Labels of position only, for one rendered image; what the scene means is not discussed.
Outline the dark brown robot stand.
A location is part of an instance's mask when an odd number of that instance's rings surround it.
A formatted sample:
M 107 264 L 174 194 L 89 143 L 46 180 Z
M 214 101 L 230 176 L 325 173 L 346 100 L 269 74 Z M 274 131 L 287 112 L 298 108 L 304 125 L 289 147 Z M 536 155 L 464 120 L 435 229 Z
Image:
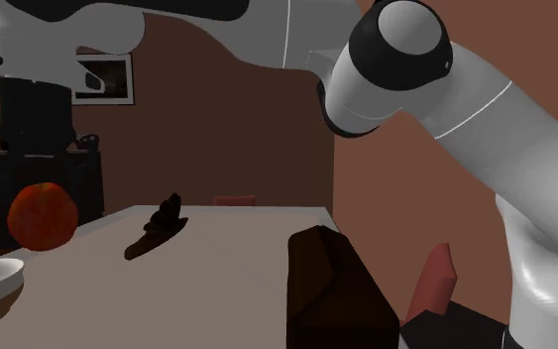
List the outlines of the dark brown robot stand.
M 397 315 L 345 235 L 316 225 L 287 248 L 286 349 L 397 349 Z

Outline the red orange round fruit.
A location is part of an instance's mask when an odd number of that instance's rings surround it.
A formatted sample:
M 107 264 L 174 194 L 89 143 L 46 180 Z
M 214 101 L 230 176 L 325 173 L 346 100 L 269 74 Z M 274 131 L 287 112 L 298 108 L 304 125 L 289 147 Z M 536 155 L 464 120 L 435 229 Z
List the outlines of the red orange round fruit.
M 13 200 L 7 226 L 10 235 L 31 251 L 49 251 L 74 235 L 78 210 L 69 194 L 53 182 L 24 187 Z

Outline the dark brown lumpy long object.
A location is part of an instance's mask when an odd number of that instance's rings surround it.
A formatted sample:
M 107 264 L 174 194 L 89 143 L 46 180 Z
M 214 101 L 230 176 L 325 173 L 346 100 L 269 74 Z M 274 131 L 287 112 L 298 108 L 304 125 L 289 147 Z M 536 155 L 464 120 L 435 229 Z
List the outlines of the dark brown lumpy long object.
M 141 257 L 179 233 L 188 221 L 180 216 L 180 211 L 181 196 L 174 192 L 144 225 L 144 235 L 125 249 L 124 258 L 131 261 Z

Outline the pale table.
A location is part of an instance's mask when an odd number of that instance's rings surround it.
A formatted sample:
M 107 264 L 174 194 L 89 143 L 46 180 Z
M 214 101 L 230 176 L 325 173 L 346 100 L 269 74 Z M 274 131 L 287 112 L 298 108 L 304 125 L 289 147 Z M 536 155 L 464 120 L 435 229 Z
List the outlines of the pale table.
M 126 260 L 153 209 L 78 228 L 64 246 L 19 250 L 24 287 L 0 349 L 285 349 L 287 241 L 333 221 L 322 207 L 185 206 L 185 227 Z

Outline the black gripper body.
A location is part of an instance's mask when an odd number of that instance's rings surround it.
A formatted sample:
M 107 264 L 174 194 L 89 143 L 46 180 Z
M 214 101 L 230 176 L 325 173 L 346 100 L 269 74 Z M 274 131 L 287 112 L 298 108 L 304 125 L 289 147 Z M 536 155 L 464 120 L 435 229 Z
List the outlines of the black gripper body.
M 66 151 L 75 140 L 71 90 L 57 84 L 0 77 L 0 135 L 9 151 Z

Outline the dark sideboard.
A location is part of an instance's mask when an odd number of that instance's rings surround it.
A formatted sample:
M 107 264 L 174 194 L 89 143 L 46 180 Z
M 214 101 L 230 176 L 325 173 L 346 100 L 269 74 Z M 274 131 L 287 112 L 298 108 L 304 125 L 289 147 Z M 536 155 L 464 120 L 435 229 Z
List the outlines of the dark sideboard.
M 0 151 L 0 249 L 19 246 L 8 232 L 10 206 L 19 191 L 41 182 L 55 183 L 69 194 L 76 204 L 80 225 L 103 216 L 101 154 L 98 151 L 22 157 Z

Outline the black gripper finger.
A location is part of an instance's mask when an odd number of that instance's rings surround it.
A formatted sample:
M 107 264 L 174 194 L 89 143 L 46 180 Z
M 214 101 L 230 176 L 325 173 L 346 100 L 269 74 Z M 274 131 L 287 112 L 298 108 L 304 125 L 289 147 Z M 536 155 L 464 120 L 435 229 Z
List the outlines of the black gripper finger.
M 75 140 L 75 146 L 78 150 L 97 150 L 99 148 L 100 139 L 97 135 L 86 134 Z

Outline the framed wall picture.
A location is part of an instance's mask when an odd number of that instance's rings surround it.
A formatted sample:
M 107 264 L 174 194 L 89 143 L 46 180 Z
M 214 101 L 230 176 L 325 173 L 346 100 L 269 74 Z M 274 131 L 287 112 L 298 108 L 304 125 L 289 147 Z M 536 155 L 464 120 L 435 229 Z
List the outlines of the framed wall picture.
M 77 61 L 105 84 L 101 93 L 74 92 L 73 105 L 134 105 L 133 65 L 130 54 L 77 55 Z

